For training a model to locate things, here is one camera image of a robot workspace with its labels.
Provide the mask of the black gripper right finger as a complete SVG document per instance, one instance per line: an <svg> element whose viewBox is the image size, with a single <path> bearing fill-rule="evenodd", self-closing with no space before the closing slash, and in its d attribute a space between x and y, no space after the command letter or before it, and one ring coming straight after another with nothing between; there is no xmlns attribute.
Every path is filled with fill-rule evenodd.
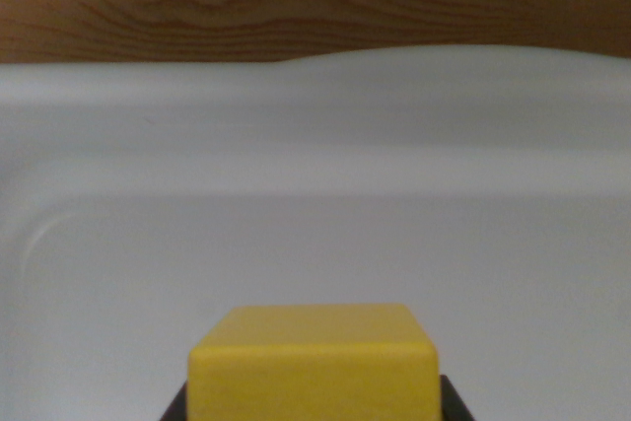
<svg viewBox="0 0 631 421"><path fill-rule="evenodd" d="M450 379L444 374L440 375L440 389L443 421L475 420Z"/></svg>

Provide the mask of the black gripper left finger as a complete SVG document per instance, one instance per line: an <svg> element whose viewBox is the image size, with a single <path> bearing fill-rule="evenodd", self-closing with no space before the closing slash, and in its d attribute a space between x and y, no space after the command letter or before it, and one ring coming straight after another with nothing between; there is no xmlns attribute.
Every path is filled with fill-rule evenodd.
<svg viewBox="0 0 631 421"><path fill-rule="evenodd" d="M179 389L174 399L171 401L165 412L163 413L160 421L186 421L186 388L187 383L184 383Z"/></svg>

